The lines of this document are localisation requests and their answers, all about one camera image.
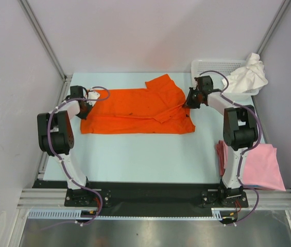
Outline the orange t shirt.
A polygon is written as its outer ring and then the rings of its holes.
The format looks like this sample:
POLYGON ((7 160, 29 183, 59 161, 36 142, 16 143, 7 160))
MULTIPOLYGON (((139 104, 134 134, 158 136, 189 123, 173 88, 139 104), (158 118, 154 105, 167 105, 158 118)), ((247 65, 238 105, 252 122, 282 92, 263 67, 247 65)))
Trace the orange t shirt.
POLYGON ((195 131, 185 94, 168 74, 147 81, 142 89, 98 90, 82 134, 187 134, 195 131))

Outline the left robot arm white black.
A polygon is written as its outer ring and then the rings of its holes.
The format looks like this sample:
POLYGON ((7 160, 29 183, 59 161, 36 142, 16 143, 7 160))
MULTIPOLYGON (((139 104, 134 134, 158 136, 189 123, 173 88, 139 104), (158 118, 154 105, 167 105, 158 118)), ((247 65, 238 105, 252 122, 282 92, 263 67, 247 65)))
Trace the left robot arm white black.
POLYGON ((94 192, 87 189, 87 176, 81 171, 72 155, 74 134, 71 119, 75 116, 86 119, 93 108, 87 100, 89 93, 83 86, 71 86, 70 94, 64 102, 52 112, 37 115, 38 142, 40 149, 52 156, 62 169, 67 187, 78 190, 76 199, 82 205, 90 205, 94 192))

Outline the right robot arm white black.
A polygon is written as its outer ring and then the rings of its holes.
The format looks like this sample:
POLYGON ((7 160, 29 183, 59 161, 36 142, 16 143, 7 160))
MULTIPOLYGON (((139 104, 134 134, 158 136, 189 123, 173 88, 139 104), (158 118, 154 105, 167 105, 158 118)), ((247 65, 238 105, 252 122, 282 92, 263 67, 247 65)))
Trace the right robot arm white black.
POLYGON ((228 146, 227 163, 216 192, 202 196, 203 205, 234 207, 247 202, 244 193, 243 172, 248 152, 259 144, 258 120, 254 107, 241 105, 214 88, 210 76, 194 78, 196 85, 190 91, 183 107, 198 109, 205 104, 223 116, 223 139, 228 146))

